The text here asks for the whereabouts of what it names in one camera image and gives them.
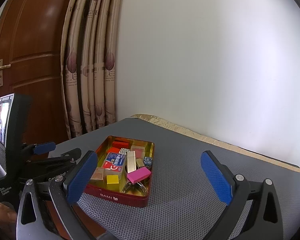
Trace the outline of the person's right hand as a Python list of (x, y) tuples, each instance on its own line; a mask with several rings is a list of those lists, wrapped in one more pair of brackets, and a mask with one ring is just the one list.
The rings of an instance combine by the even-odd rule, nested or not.
[(8, 239), (16, 239), (17, 213), (0, 203), (0, 229)]

